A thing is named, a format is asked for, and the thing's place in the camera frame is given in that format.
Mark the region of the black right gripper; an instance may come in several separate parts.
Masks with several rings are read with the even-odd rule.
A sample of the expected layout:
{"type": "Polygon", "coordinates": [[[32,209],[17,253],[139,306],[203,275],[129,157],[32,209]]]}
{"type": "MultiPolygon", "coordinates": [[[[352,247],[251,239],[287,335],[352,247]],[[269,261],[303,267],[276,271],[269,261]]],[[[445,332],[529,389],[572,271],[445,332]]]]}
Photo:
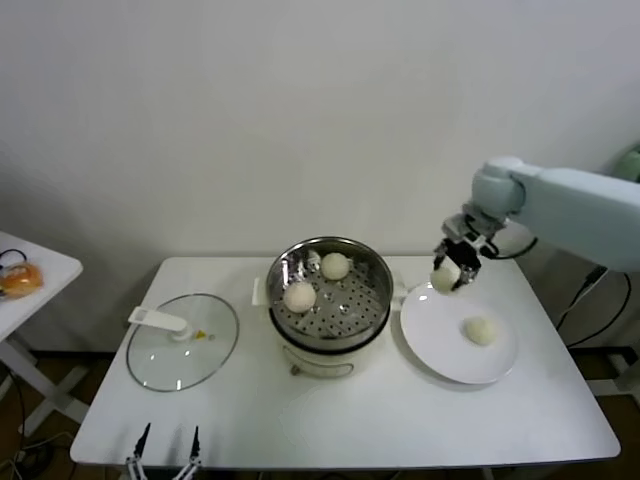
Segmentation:
{"type": "Polygon", "coordinates": [[[452,291],[459,291],[475,281],[481,267],[480,256],[494,260],[499,255],[493,243],[494,232],[475,226],[472,218],[447,219],[445,236],[446,241],[441,241],[434,249],[433,271],[441,267],[446,254],[459,266],[452,291]]]}

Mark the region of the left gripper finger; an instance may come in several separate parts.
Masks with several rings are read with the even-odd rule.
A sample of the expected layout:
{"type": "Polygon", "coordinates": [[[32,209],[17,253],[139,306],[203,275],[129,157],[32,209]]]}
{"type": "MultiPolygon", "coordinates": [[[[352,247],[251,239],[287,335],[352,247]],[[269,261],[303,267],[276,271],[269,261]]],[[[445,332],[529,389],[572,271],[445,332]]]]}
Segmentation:
{"type": "Polygon", "coordinates": [[[189,462],[177,474],[177,480],[191,480],[200,470],[202,461],[200,459],[199,427],[195,427],[193,441],[190,450],[189,462]]]}
{"type": "Polygon", "coordinates": [[[147,476],[142,464],[142,455],[149,436],[151,423],[148,423],[143,434],[137,440],[133,454],[126,459],[126,470],[131,480],[146,480],[147,476]]]}

